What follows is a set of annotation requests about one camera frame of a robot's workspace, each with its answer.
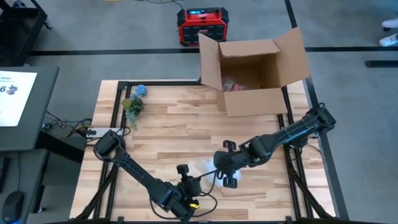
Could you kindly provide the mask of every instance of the cardboard box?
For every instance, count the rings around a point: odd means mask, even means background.
[[[217,89],[228,116],[286,113],[282,86],[310,76],[300,28],[274,40],[218,43],[199,33],[201,83]],[[223,91],[232,78],[248,90]]]

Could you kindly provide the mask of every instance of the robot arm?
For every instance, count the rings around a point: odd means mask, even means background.
[[[223,179],[224,187],[236,188],[236,179],[232,178],[235,171],[246,166],[265,164],[278,146],[296,146],[313,133],[325,133],[333,129],[335,123],[336,120],[321,103],[308,111],[300,121],[274,134],[256,136],[240,144],[239,151],[236,150],[234,142],[225,141],[224,147],[228,148],[228,152],[216,151],[214,155],[215,167],[226,175]]]
[[[113,151],[116,151],[116,153],[113,157],[110,157]],[[166,218],[154,211],[160,218],[179,219],[185,223],[189,221],[198,208],[199,204],[193,197],[201,194],[200,179],[187,176],[187,165],[177,166],[178,173],[182,174],[182,181],[177,185],[156,179],[130,158],[125,150],[123,139],[112,130],[109,130],[96,143],[94,153],[98,159],[113,162],[123,168],[143,185],[148,190],[151,206],[154,202],[165,212],[171,211],[176,216],[176,218]]]

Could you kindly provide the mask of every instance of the wooden table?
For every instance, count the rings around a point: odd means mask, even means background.
[[[109,127],[117,84],[117,80],[102,82],[93,117],[94,127]],[[288,89],[296,121],[308,111],[307,98],[302,82],[293,83]],[[207,86],[149,86],[148,95],[143,100],[146,105],[137,121],[138,131],[125,137],[127,151],[154,177],[174,184],[180,179],[176,165],[188,164],[190,175],[200,175],[197,164],[212,158],[216,150],[225,150],[222,149],[223,140],[239,144],[255,135],[279,130],[276,115],[227,117],[216,109],[215,91]],[[316,140],[310,140],[310,144],[318,147]],[[303,149],[302,160],[309,189],[326,211],[334,215],[320,152],[307,146]],[[93,148],[88,146],[70,217],[77,216],[97,191],[101,166],[102,162],[93,155]],[[267,164],[242,169],[241,172],[243,178],[238,182],[237,189],[215,187],[212,194],[218,199],[218,207],[199,220],[268,221],[294,217],[281,147]],[[207,180],[203,180],[201,185],[204,190],[210,188]],[[302,214],[305,215],[302,194],[297,189]],[[101,217],[104,216],[107,196],[105,193]],[[211,209],[213,205],[212,199],[200,198],[197,214]],[[159,208],[156,210],[161,215],[172,217],[172,214],[166,215]],[[118,216],[124,216],[127,221],[160,220],[150,209],[147,190],[122,169],[117,180],[112,220]]]

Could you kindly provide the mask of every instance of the black shelf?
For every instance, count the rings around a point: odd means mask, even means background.
[[[47,15],[39,7],[9,7],[1,1],[0,67],[23,66]]]

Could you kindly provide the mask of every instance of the shoe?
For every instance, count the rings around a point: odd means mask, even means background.
[[[398,19],[384,21],[381,25],[385,28],[398,28]]]
[[[379,41],[380,45],[383,47],[389,47],[394,44],[398,44],[397,34],[391,35],[389,37],[385,37]]]

